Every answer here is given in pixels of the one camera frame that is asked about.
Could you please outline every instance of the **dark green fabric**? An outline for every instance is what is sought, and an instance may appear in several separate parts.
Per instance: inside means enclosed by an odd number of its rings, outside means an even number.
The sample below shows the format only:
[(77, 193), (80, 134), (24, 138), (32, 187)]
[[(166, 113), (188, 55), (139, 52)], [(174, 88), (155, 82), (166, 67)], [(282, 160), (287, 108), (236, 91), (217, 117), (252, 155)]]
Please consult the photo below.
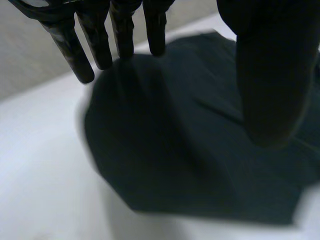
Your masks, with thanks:
[(182, 38), (162, 58), (117, 60), (96, 81), (87, 143), (133, 210), (292, 223), (302, 191), (320, 177), (319, 66), (298, 134), (266, 150), (243, 127), (235, 53), (215, 32)]

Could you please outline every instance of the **black robotic finger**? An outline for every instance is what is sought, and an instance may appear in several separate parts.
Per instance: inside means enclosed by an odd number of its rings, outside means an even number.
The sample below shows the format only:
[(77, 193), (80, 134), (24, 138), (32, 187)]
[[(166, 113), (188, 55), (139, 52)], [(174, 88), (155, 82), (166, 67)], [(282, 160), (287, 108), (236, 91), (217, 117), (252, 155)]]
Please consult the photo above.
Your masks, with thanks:
[(76, 4), (76, 14), (89, 44), (97, 67), (101, 70), (111, 67), (113, 60), (110, 52), (105, 20), (110, 0), (85, 0)]
[(92, 82), (95, 74), (75, 32), (75, 19), (72, 17), (57, 23), (40, 23), (50, 33), (78, 80), (83, 84)]
[(111, 0), (110, 17), (120, 58), (130, 58), (134, 54), (132, 16), (140, 7), (142, 0)]
[(166, 50), (166, 11), (174, 0), (143, 0), (143, 11), (150, 52), (161, 56)]

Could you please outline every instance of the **white surface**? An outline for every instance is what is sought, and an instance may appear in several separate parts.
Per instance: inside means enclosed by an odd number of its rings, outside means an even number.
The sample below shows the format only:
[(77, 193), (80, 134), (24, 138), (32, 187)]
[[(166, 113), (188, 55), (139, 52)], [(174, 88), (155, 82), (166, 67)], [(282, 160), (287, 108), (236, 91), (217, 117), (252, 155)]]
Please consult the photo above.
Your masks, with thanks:
[[(216, 15), (168, 39), (212, 28), (235, 38)], [(131, 212), (90, 163), (81, 136), (87, 90), (70, 73), (0, 104), (0, 240), (320, 239), (319, 191), (306, 197), (296, 227)]]

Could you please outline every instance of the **dark cloth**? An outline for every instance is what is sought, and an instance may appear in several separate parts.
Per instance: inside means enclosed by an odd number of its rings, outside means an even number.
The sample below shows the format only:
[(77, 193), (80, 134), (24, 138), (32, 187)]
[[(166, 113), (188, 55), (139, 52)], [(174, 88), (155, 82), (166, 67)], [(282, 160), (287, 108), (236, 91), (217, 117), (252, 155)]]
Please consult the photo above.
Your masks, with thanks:
[(243, 127), (236, 43), (175, 40), (166, 55), (117, 60), (97, 79), (84, 132), (101, 176), (135, 211), (290, 224), (320, 178), (320, 78), (299, 132), (281, 150)]
[(310, 103), (320, 43), (319, 0), (217, 0), (237, 35), (236, 70), (245, 129), (261, 147), (297, 132)]

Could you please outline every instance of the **robotic hand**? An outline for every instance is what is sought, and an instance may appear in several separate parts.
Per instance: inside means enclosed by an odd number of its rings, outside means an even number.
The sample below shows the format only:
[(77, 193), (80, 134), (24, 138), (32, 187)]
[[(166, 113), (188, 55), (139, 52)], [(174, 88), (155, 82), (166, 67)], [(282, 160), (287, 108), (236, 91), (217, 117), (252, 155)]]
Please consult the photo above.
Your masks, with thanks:
[(112, 21), (120, 58), (134, 54), (132, 16), (143, 3), (147, 37), (154, 56), (165, 52), (166, 11), (175, 0), (9, 0), (24, 15), (38, 20), (50, 33), (72, 71), (83, 84), (95, 74), (75, 32), (76, 13), (94, 61), (101, 70), (112, 63), (105, 20)]
[[(150, 51), (165, 51), (166, 11), (174, 0), (9, 0), (51, 34), (82, 83), (94, 72), (74, 30), (76, 13), (98, 68), (112, 65), (104, 22), (110, 12), (120, 58), (133, 55), (132, 15), (143, 2)], [(308, 110), (320, 42), (320, 0), (217, 0), (237, 35), (236, 81), (247, 135), (281, 148)]]

